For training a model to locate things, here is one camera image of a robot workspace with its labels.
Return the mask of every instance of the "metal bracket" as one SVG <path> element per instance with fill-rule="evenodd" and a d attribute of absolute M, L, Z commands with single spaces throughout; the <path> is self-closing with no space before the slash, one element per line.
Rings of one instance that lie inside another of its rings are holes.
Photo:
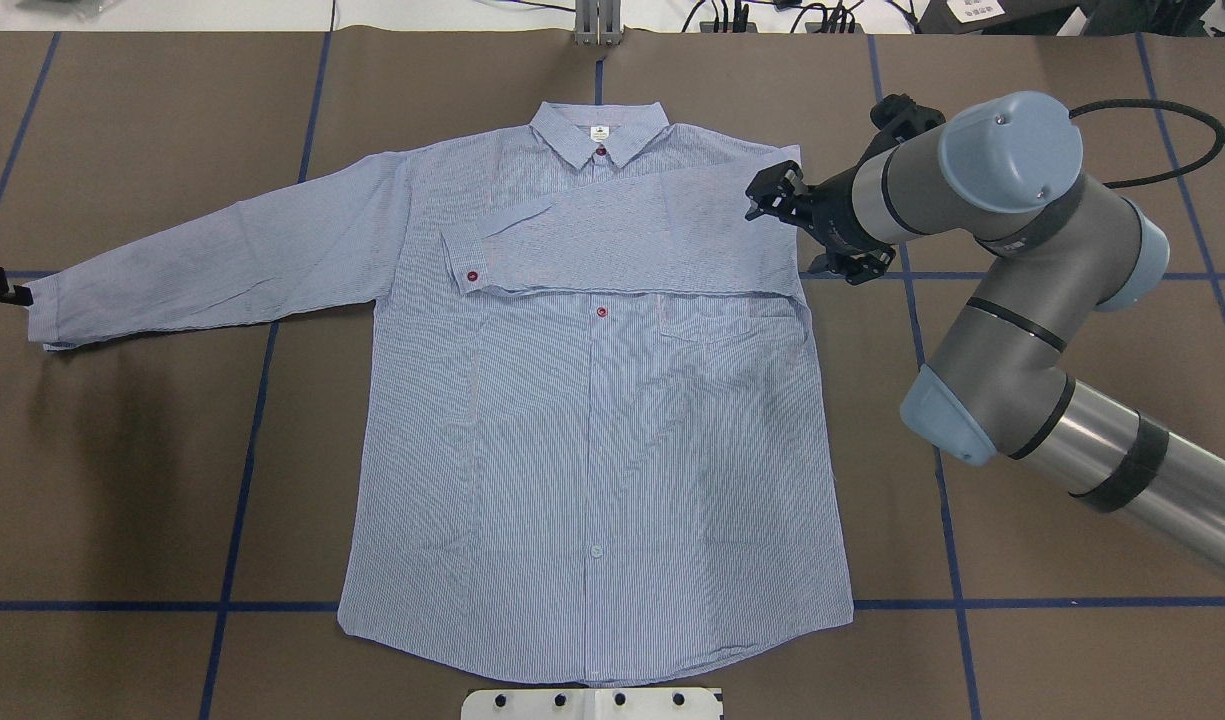
<path fill-rule="evenodd" d="M 722 720 L 720 688 L 475 691 L 461 720 Z"/>
<path fill-rule="evenodd" d="M 576 0 L 577 45 L 621 45 L 621 0 Z"/>

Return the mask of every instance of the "shirt cuff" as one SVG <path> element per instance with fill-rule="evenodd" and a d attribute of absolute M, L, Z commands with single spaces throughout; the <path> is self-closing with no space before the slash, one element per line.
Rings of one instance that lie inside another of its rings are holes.
<path fill-rule="evenodd" d="M 59 342 L 60 336 L 56 328 L 56 295 L 59 288 L 56 276 L 48 276 L 47 278 L 26 283 L 26 287 L 29 288 L 29 293 L 33 300 L 36 300 L 28 307 L 28 340 L 44 342 L 49 343 L 49 345 Z"/>

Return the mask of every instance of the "shirt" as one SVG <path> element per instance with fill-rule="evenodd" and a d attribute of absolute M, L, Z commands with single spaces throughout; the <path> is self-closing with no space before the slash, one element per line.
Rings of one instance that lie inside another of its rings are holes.
<path fill-rule="evenodd" d="M 796 152 L 544 104 L 33 282 L 29 339 L 375 301 L 342 628 L 512 682 L 702 673 L 853 612 L 795 231 L 744 219 Z"/>

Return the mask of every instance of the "shirt collar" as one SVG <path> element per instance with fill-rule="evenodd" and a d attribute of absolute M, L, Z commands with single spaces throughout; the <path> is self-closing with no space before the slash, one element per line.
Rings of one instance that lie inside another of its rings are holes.
<path fill-rule="evenodd" d="M 581 169 L 599 144 L 617 167 L 632 160 L 663 129 L 670 126 L 660 102 L 652 105 L 556 105 L 543 102 L 529 126 L 568 165 Z M 603 142 L 577 126 L 612 126 Z"/>

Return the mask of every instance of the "black tape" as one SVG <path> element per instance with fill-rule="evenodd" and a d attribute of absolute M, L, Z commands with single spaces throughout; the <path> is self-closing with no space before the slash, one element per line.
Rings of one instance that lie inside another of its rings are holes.
<path fill-rule="evenodd" d="M 1041 446 L 1042 442 L 1052 433 L 1052 429 L 1056 427 L 1056 422 L 1061 421 L 1061 416 L 1065 415 L 1065 410 L 1069 407 L 1069 398 L 1074 397 L 1074 378 L 1068 375 L 1065 376 L 1065 388 L 1061 389 L 1060 400 L 1056 400 L 1056 407 L 1052 407 L 1052 411 L 1047 415 L 1046 420 L 1042 420 L 1042 425 L 1034 433 L 1034 437 L 1029 438 L 1025 444 L 1020 447 L 1019 451 L 1013 452 L 1008 456 L 1013 460 L 1019 460 L 1022 457 L 1029 456 L 1034 452 L 1034 448 Z"/>
<path fill-rule="evenodd" d="M 1019 231 L 1014 231 L 1007 238 L 1000 238 L 1000 240 L 981 240 L 981 238 L 976 238 L 978 245 L 981 245 L 991 255 L 997 255 L 1000 258 L 1013 258 L 1013 256 L 1020 255 L 1027 250 L 1036 249 L 1050 240 L 1051 236 L 1055 236 L 1056 233 L 1060 233 L 1061 228 L 1065 228 L 1065 223 L 1068 223 L 1069 218 L 1074 217 L 1074 211 L 1079 209 L 1079 203 L 1083 201 L 1083 191 L 1087 190 L 1087 175 L 1079 173 L 1073 186 L 1068 191 L 1065 191 L 1063 196 L 1051 201 L 1047 208 L 1042 208 Z"/>
<path fill-rule="evenodd" d="M 883 160 L 883 176 L 880 179 L 878 182 L 878 186 L 881 186 L 883 190 L 883 204 L 887 208 L 887 214 L 892 217 L 892 220 L 894 220 L 895 224 L 902 225 L 902 229 L 904 229 L 904 231 L 914 234 L 927 234 L 925 231 L 918 231 L 918 229 L 914 229 L 909 224 L 907 224 L 905 220 L 903 220 L 900 216 L 895 213 L 894 206 L 892 206 L 892 192 L 887 191 L 887 169 L 892 168 L 892 158 L 895 158 L 895 152 L 899 149 L 900 146 L 894 147 L 892 152 L 888 152 L 887 160 Z"/>
<path fill-rule="evenodd" d="M 982 310 L 985 313 L 991 313 L 992 316 L 996 316 L 996 318 L 1016 324 L 1016 327 L 1036 337 L 1039 340 L 1046 342 L 1047 345 L 1054 347 L 1056 351 L 1065 351 L 1065 340 L 1061 340 L 1056 333 L 1042 327 L 1042 324 L 1034 322 L 1034 320 L 1029 320 L 1024 315 L 1013 313 L 1013 311 L 1002 305 L 996 305 L 978 296 L 968 299 L 968 307 L 976 307 L 976 310 Z"/>
<path fill-rule="evenodd" d="M 1072 492 L 1071 497 L 1083 501 L 1096 512 L 1115 512 L 1150 487 L 1167 456 L 1167 438 L 1171 433 L 1147 415 L 1137 413 L 1137 416 L 1140 419 L 1137 440 L 1132 442 L 1118 468 L 1096 487 L 1083 493 Z"/>

